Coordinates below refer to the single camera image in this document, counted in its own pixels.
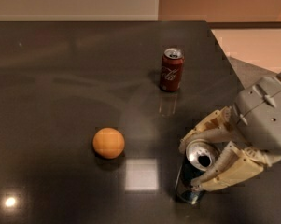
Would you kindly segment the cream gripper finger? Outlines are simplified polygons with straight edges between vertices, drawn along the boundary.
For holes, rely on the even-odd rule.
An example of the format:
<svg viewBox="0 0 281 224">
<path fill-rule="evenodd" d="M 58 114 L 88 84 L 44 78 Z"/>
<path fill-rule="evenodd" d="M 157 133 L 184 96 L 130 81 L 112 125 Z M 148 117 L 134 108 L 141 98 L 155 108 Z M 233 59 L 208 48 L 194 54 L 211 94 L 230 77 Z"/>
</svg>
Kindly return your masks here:
<svg viewBox="0 0 281 224">
<path fill-rule="evenodd" d="M 227 106 L 209 114 L 180 140 L 179 152 L 184 153 L 187 145 L 198 139 L 207 143 L 239 141 L 240 134 L 231 119 L 231 114 L 232 109 Z"/>
<path fill-rule="evenodd" d="M 229 142 L 215 164 L 201 176 L 191 180 L 195 191 L 215 191 L 242 183 L 259 175 L 266 167 L 281 161 L 281 154 L 255 147 L 240 149 Z"/>
</svg>

